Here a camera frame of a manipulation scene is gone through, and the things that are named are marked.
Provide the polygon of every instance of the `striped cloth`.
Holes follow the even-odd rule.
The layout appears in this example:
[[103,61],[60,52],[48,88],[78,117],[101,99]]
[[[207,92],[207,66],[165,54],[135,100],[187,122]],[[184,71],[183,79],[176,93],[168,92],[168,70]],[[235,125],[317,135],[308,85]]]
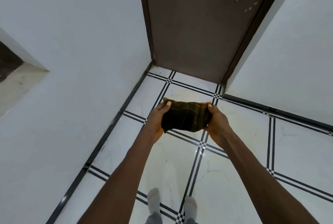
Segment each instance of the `striped cloth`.
[[170,129],[196,132],[207,126],[212,117],[207,108],[211,102],[177,102],[163,98],[164,104],[168,101],[171,101],[171,108],[163,115],[161,123],[164,132]]

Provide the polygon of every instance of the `white tiled floor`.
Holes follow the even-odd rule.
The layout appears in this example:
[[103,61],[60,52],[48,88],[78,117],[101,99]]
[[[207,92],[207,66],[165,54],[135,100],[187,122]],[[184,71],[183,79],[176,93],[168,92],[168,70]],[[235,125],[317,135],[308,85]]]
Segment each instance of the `white tiled floor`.
[[[217,104],[260,163],[317,220],[333,219],[333,137],[220,98],[221,88],[153,67],[114,127],[56,223],[76,223],[125,157],[149,112],[163,97]],[[131,224],[145,223],[147,193],[161,194],[163,222],[178,223],[183,198],[198,203],[197,223],[261,223],[231,161],[203,130],[170,130],[153,146],[144,168]]]

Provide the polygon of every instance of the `sock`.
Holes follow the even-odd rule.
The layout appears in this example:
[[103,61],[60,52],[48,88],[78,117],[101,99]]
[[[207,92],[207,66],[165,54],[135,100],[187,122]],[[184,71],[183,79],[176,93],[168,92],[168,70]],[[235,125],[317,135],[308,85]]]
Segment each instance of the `sock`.
[[159,192],[158,188],[151,189],[147,195],[147,199],[148,199],[148,209],[149,209],[150,215],[152,215],[154,212],[161,215],[161,213],[160,213],[160,192]]
[[185,204],[184,204],[185,222],[189,218],[192,218],[195,221],[195,219],[197,218],[197,209],[198,205],[195,199],[190,196],[185,196]]

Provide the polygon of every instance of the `person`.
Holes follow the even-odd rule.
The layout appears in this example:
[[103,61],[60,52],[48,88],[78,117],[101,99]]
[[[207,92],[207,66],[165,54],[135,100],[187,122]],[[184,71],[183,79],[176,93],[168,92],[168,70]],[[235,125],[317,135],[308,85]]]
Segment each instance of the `person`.
[[[162,136],[161,121],[171,103],[154,108],[126,157],[115,169],[82,215],[79,224],[128,223],[133,210],[139,182],[153,144]],[[212,118],[206,127],[210,137],[227,153],[237,170],[252,203],[264,224],[318,222],[277,180],[270,175],[242,140],[231,129],[227,117],[217,106],[208,105]],[[148,193],[150,216],[147,224],[160,224],[160,195]],[[192,197],[185,199],[185,224],[195,223],[197,204]]]

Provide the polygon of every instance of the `marble tile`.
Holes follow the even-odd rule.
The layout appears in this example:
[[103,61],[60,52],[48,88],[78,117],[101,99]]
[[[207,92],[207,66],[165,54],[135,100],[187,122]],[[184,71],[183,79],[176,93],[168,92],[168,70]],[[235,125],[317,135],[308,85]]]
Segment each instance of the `marble tile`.
[[142,125],[142,123],[122,115],[93,161],[93,165],[111,174],[125,158]]
[[212,83],[206,80],[202,80],[202,79],[198,79],[189,75],[185,75],[182,73],[176,73],[174,78],[175,81],[179,81],[181,83],[185,83],[187,85],[196,87],[196,88],[200,88],[212,93],[215,93],[216,90],[216,83]]
[[197,223],[261,223],[231,161],[209,151],[203,153],[192,197]]
[[[148,206],[144,203],[142,203],[139,200],[135,200],[130,224],[144,224],[149,216]],[[163,214],[162,221],[163,224],[174,224],[174,221]]]
[[[174,85],[173,83],[170,84],[164,97],[167,97],[169,99],[176,100],[176,101],[182,101],[182,102],[212,102],[213,101],[212,96],[205,95],[205,94],[187,89],[185,87],[180,87],[180,86]],[[179,132],[200,140],[203,130],[200,130],[197,132],[179,130]]]
[[[266,166],[269,117],[223,100],[218,101],[217,107],[227,116],[233,131]],[[208,137],[207,144],[220,148],[211,137]]]
[[170,76],[171,70],[159,66],[152,66],[149,72],[168,78]]
[[293,195],[312,214],[320,224],[330,224],[333,219],[333,203],[323,200],[311,193],[304,192],[291,185],[280,184]]
[[86,173],[56,219],[55,224],[76,224],[103,185],[103,180],[90,173]]
[[164,87],[165,81],[146,76],[126,110],[147,118]]
[[333,137],[276,119],[274,171],[333,194]]
[[169,134],[163,134],[148,157],[139,191],[158,188],[161,203],[178,211],[198,147]]

